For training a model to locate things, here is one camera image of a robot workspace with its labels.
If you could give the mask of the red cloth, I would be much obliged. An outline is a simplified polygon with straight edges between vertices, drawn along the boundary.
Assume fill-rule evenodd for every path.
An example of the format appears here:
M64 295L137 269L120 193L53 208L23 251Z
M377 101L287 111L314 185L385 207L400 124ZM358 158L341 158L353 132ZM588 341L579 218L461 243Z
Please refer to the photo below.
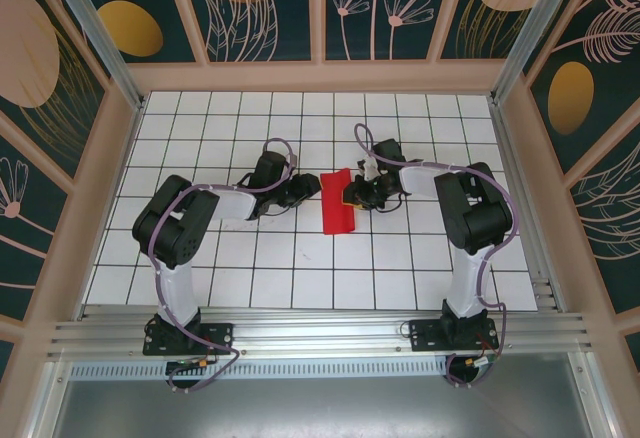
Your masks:
M343 203L343 192L351 183L350 170L343 168L333 173L322 173L320 183L323 233L339 235L353 232L354 207Z

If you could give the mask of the aluminium front rail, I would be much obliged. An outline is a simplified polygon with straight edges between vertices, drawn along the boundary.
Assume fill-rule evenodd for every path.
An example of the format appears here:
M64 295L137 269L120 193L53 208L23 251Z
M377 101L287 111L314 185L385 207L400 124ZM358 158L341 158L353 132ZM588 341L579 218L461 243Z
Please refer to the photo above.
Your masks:
M150 306L85 308L78 321L54 326L47 352L66 360L139 358ZM244 358L408 356L407 323L432 319L415 310L301 310L205 308L206 322L231 323L233 345ZM538 354L588 351L592 347L577 313L516 312L507 319L504 351Z

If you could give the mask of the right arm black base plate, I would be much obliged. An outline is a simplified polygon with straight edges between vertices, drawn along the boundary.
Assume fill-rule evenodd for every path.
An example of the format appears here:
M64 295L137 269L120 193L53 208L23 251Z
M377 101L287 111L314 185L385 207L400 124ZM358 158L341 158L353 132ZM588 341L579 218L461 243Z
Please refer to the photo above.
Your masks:
M409 339L414 352L480 351L483 345L497 350L499 337L490 319L455 320L445 324L441 319L411 320Z

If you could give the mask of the aluminium corner post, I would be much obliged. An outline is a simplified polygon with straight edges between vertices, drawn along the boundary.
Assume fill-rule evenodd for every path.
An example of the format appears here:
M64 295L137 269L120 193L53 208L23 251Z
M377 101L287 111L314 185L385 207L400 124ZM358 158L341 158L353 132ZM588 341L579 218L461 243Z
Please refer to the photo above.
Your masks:
M563 0L535 0L506 61L490 90L489 103L498 107L507 98L536 46L562 7Z
M144 97L116 48L91 0L66 0L74 16L84 27L98 55L134 111L142 108Z

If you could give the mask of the grey metal sheet panel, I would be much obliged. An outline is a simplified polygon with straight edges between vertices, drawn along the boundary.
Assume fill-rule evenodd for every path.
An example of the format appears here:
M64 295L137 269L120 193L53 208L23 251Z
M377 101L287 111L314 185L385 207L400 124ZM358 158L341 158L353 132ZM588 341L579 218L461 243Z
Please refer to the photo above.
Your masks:
M624 438L589 353L503 358L456 388L441 376L163 381L44 375L29 438Z

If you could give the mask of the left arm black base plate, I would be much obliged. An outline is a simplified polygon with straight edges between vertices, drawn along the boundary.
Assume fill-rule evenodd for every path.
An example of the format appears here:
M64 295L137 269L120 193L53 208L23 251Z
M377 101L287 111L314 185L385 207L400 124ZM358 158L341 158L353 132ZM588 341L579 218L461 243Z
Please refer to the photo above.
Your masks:
M200 323L190 324L187 329L199 338L223 347L233 342L231 324ZM144 356L195 356L213 353L229 355L228 350L210 349L204 344L186 336L178 328L162 321L152 319L144 327L145 338L142 354Z

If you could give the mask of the aluminium side rail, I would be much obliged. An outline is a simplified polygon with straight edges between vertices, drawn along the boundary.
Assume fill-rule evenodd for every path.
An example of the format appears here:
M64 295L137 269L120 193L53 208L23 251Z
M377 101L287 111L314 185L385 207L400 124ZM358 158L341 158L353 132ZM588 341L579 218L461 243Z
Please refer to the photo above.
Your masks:
M489 110L505 167L506 180L511 196L518 206L521 242L536 304L544 312L565 313L566 303L559 288L515 142L500 106L489 101Z

